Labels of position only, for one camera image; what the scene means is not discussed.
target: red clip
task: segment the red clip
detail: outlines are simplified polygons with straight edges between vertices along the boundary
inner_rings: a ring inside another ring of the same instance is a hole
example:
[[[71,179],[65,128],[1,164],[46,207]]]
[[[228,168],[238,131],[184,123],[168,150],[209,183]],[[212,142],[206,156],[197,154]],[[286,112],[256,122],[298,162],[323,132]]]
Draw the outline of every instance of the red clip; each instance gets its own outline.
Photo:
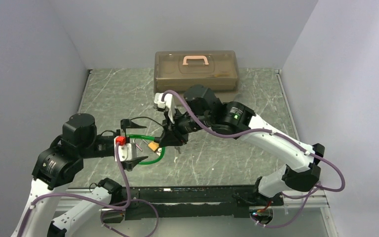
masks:
[[[124,146],[125,144],[125,137],[122,137],[122,136],[118,136],[115,138],[115,143],[119,142],[120,143],[120,146]]]

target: gray marble surface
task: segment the gray marble surface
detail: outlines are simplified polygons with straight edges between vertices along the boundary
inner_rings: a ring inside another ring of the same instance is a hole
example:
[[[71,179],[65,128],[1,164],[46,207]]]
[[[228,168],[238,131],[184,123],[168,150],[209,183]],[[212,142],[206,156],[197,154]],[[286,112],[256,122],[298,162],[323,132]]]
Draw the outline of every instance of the gray marble surface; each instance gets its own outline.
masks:
[[[95,117],[98,131],[120,128],[120,120],[148,116],[162,121],[163,114],[152,108],[153,69],[92,70],[84,94],[81,113]],[[268,123],[294,137],[293,126],[273,69],[240,69],[240,87],[236,101],[257,112]],[[135,121],[147,129],[131,129],[129,134],[160,136],[161,128],[147,119]],[[142,155],[156,154],[142,143]],[[165,157],[152,165],[139,165],[127,173],[132,186],[234,185],[253,184],[283,165],[275,156],[234,139],[222,139],[198,131],[189,135],[181,154],[166,149]],[[84,161],[71,187],[88,187],[109,177],[123,184],[114,158]]]

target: pink handle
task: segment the pink handle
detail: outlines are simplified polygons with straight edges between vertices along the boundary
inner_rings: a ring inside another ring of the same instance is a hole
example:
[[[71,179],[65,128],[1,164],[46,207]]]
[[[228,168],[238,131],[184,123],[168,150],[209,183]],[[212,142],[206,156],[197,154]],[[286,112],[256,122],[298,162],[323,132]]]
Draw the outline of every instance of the pink handle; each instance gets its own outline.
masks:
[[[202,56],[202,55],[199,55],[199,56],[185,56],[184,57],[184,62],[182,63],[182,65],[184,65],[184,66],[188,65],[188,63],[187,63],[188,59],[204,59],[204,64],[208,65],[207,57],[206,56]]]

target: metal pin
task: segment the metal pin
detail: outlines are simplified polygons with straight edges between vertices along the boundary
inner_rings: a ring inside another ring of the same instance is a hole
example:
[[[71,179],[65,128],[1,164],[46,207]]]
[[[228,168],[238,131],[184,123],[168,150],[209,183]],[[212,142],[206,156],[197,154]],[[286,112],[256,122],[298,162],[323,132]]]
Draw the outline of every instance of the metal pin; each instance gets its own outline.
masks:
[[[136,145],[136,147],[137,147],[141,152],[143,151],[143,149],[140,148],[139,145],[137,145],[137,143],[136,143],[136,138],[133,139],[133,143]]]
[[[144,143],[146,143],[146,145],[149,145],[149,142],[147,142],[145,139],[142,139],[142,141],[143,141]]]

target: plastic storage box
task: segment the plastic storage box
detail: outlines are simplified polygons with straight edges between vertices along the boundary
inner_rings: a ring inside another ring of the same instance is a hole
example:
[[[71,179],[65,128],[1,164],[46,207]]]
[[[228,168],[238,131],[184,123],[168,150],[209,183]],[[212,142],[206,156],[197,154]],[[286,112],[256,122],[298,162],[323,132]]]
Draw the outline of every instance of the plastic storage box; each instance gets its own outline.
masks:
[[[196,84],[211,88],[222,102],[232,101],[239,84],[234,51],[156,53],[154,93],[174,90],[182,94]]]

